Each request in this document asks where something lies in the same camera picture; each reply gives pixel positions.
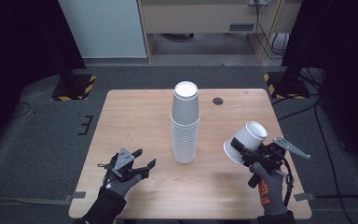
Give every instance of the gloved hand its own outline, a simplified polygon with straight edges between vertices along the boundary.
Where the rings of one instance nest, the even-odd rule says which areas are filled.
[[[136,175],[132,179],[126,182],[120,182],[113,172],[109,172],[109,175],[106,179],[105,188],[110,189],[113,192],[121,195],[123,198],[126,196],[130,188],[136,185],[139,181],[142,180],[141,175]]]
[[[282,199],[283,177],[278,174],[270,175],[259,163],[255,162],[250,171],[261,177],[258,183],[260,202],[264,207],[265,216],[277,216],[287,213],[287,208]]]

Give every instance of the yellow and black hazard tape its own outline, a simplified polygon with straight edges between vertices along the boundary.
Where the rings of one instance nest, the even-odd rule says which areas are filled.
[[[95,79],[97,78],[97,76],[92,75],[89,78],[89,83],[87,85],[87,88],[84,90],[84,93],[81,95],[77,95],[77,96],[58,96],[58,97],[53,97],[51,100],[53,101],[71,101],[71,100],[84,100],[86,99],[89,94],[90,91],[92,89],[92,86],[94,85]]]
[[[298,94],[298,93],[293,93],[293,94],[281,94],[281,93],[277,93],[275,91],[274,85],[272,84],[271,79],[269,78],[269,74],[264,74],[264,80],[267,83],[268,86],[268,90],[269,90],[269,94],[271,95],[272,98],[274,99],[286,99],[286,98],[292,98],[292,99],[307,99],[307,95],[305,94]]]

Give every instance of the wooden table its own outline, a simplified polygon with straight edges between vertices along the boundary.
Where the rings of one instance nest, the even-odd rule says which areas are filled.
[[[215,105],[215,97],[223,99],[223,104]],[[105,174],[97,164],[108,163],[121,147],[130,152],[144,150],[134,168],[146,166],[153,159],[157,164],[149,178],[129,191],[119,218],[247,219],[263,215],[257,189],[247,185],[252,174],[226,155],[223,143],[250,120],[267,129],[265,144],[282,136],[266,91],[199,90],[198,153],[188,164],[177,162],[172,154],[172,99],[173,90],[108,92],[76,188],[86,191],[86,196],[73,199],[71,217],[82,217],[90,209]],[[302,193],[289,153],[286,158],[295,178],[293,193]],[[296,202],[293,194],[288,208],[296,218],[311,216],[309,203]]]

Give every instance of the white cabinet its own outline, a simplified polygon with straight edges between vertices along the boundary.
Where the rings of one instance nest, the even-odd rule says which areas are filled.
[[[137,0],[59,0],[83,58],[146,58]]]

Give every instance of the wall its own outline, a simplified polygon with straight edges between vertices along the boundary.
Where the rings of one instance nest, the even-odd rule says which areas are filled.
[[[83,58],[146,58],[136,0],[59,0]]]

